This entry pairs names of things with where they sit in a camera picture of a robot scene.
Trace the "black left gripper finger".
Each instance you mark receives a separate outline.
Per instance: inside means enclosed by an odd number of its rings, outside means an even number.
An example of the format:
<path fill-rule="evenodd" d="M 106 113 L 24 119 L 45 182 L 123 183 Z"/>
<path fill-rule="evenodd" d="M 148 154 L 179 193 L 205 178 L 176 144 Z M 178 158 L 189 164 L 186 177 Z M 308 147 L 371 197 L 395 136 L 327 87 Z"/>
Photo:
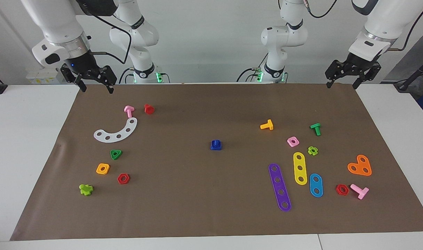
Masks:
<path fill-rule="evenodd" d="M 358 78 L 354 81 L 352 84 L 353 89 L 357 89 L 362 83 L 365 81 L 372 81 L 374 80 L 375 76 L 378 74 L 378 72 L 381 70 L 380 63 L 374 63 L 368 70 L 365 69 L 355 69 L 355 73 L 358 76 Z"/>
<path fill-rule="evenodd" d="M 325 71 L 325 76 L 327 78 L 326 86 L 328 89 L 332 87 L 335 83 L 335 80 L 344 77 L 344 66 L 343 62 L 338 60 L 332 61 L 332 63 L 328 66 L 327 70 Z"/>

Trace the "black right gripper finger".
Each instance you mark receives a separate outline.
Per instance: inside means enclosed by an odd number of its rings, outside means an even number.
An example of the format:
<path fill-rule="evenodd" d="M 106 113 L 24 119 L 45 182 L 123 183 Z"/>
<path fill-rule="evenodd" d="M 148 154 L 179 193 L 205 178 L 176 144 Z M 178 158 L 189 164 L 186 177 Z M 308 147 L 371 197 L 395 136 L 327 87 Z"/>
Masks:
<path fill-rule="evenodd" d="M 99 69 L 99 82 L 107 88 L 110 94 L 114 92 L 116 81 L 117 77 L 109 65 Z"/>
<path fill-rule="evenodd" d="M 61 66 L 60 71 L 67 83 L 74 84 L 79 87 L 82 92 L 86 92 L 86 85 L 82 80 L 83 75 L 77 74 L 77 76 L 75 76 L 66 64 Z"/>

